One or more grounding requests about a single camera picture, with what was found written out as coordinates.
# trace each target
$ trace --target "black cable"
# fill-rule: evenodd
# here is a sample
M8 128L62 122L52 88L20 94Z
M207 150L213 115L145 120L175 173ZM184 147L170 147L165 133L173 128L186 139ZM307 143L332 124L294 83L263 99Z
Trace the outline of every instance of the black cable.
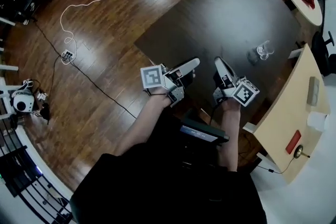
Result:
M220 105L221 105L221 104L216 104L216 105L212 108L212 112L211 112L211 116L210 116L210 122L209 122L209 125L211 125L211 121L212 121L212 118L214 117L215 110L216 110Z
M27 112L27 113L32 114L32 115L37 116L37 117L42 117L41 115L37 114L37 112Z
M55 76L55 65L56 65L56 62L58 60L58 58L60 58L61 56L57 56L56 59L55 59L55 62L54 62L54 67L52 68L52 77L51 77L51 86L50 86L50 90L49 90L49 99L51 100L51 91L53 90L53 85L54 85L54 76Z
M248 141L248 150L244 151L244 152L240 152L240 154L248 153L251 150L252 143L251 143L250 139L247 138L246 134L244 134L244 138Z
M253 164L253 162L251 162L250 160L248 160L248 159L244 158L243 156L241 156L241 153L238 153L238 155L239 155L240 157L242 157L244 160L246 160L247 162ZM289 162L288 166L286 167L286 169L283 170L281 173L276 172L276 171L274 171L273 169L264 168L264 167L262 167L262 166L260 166L260 165L257 165L257 167L262 168L262 169L265 169L265 170L267 170L267 171L269 171L269 172L271 172L271 173L275 173L275 174L279 174L279 175L281 175L281 174L283 174L283 173L288 169L289 165L291 164L291 162L292 162L293 160L294 160L294 157L293 157L293 159L290 160L290 162Z
M82 70L80 70L77 66L75 66L75 64L73 64L72 62L71 62L71 65L73 66L73 67L75 67L79 72L81 72L85 77L87 77L87 79L88 80L90 80L91 81L91 83L99 90L99 91L101 91L106 97L108 97L109 99L111 99L112 101L114 101L115 103L117 103L117 105L119 105L120 107L122 107L123 109L125 109L133 118L137 118L137 117L135 117L131 112L129 112L128 110L127 110L127 108L125 108L123 105L121 105L121 104L119 104L115 99L113 99L112 97L110 97L109 95L107 95L102 89L100 89L89 77L88 77L88 75L86 75Z
M323 31L324 31L325 11L326 11L326 0L323 0L322 26L321 26L321 30L320 30L320 33L321 33L322 35L323 35Z
M54 73L55 73L55 63L57 61L57 59L59 57L61 57L61 54L57 51L57 49L55 48L55 46L51 43L51 41L47 38L47 36L44 34L44 32L42 31L42 29L38 26L38 24L36 22L34 22L34 24L36 25L36 27L40 30L40 32L42 33L42 35L44 36L44 38L48 41L48 43L52 46L52 48L54 49L54 51L57 53L58 57L56 58L55 62L54 62L54 70L52 72L53 78L51 80L51 88L50 88L50 93L53 87L53 82L54 82ZM122 107L123 109L125 109L125 111L127 111L133 118L136 119L136 117L129 112L124 106L122 106L120 103L118 103L115 99L113 99L112 97L110 97L108 94L106 94L102 89L100 89L82 70L79 69L79 67L77 67L75 64L73 64L72 62L70 62L71 65L73 67L75 67L79 72L81 72L99 91L101 91L106 97L108 97L109 99L111 99L112 101L114 101L117 105L119 105L120 107Z
M64 57L62 57L62 60L65 62L67 60L69 60L70 56L69 55L65 55Z
M36 25L36 27L38 28L38 30L40 30L40 32L42 33L42 35L44 36L44 38L49 42L49 44L52 46L52 48L54 49L55 53L57 53L58 55L61 56L61 54L59 54L59 52L57 51L57 49L55 48L55 46L51 43L51 41L46 37L46 35L44 34L44 32L42 31L42 29L38 26L38 24L34 21L34 24Z
M38 83L38 87L35 89L35 91L33 91L32 90L32 92L33 92L33 94L35 95L35 93L37 92L37 90L40 88L40 86L41 86L41 83L37 80L37 79L30 79L30 80L32 80L32 81L34 81L34 82L37 82Z
M143 90L143 92L146 92L148 94L148 96L152 96L152 95L165 95L165 96L169 96L169 94L167 94L167 93L151 93L148 89Z

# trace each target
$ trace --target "person's hand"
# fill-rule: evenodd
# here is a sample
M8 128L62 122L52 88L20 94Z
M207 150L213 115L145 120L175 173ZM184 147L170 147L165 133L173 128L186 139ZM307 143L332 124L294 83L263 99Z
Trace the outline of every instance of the person's hand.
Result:
M151 91L152 95L150 100L152 100L155 105L158 105L160 108L164 109L172 103L171 99L166 95L168 93L169 91L164 87L154 88L154 90Z
M240 103L234 98L229 98L225 100L223 103L221 103L221 107L224 110L224 112L228 111L240 112Z

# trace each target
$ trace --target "glass cup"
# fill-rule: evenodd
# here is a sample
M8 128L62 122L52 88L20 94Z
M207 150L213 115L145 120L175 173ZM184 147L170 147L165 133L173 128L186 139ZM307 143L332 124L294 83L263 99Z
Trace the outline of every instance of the glass cup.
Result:
M274 47L271 45L269 40L266 40L263 44L259 45L256 50L261 60L266 60L269 55L274 53Z

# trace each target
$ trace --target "wooden floor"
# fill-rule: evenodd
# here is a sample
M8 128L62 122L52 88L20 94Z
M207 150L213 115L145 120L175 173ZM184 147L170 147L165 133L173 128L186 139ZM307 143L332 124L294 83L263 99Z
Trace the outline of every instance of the wooden floor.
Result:
M62 11L70 4L90 1L52 0L36 15L38 25L59 52L74 51L73 45L63 42L67 35L59 24ZM102 0L90 7L71 8L64 16L64 26L79 41L76 65L135 116L148 99L142 92L139 69L150 62L134 42L178 1ZM312 34L311 26L303 24L303 35ZM19 66L19 73L7 72L7 83L33 78L49 92L56 57L33 23L18 24L6 39L4 59L9 65ZM279 85L285 80L279 78ZM50 106L49 125L29 116L26 132L49 167L75 190L102 153L113 153L117 140L134 118L106 98L74 67L62 65L60 61L56 63ZM256 118L262 116L262 110L259 114ZM246 139L242 133L239 150L244 159L240 158L239 165L254 160L260 149L252 136Z

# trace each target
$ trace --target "person's arm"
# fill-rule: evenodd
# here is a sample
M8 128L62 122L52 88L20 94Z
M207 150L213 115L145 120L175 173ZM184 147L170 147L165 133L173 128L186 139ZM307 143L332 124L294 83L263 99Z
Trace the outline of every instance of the person's arm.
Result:
M219 166L227 167L228 171L237 171L238 167L238 135L240 122L240 104L233 98L222 103L224 110L222 129L230 137L219 149Z
M166 90L160 88L154 93L163 94ZM114 154L120 156L132 146L145 143L152 134L163 109L170 104L171 100L166 95L152 95L135 122L118 142Z

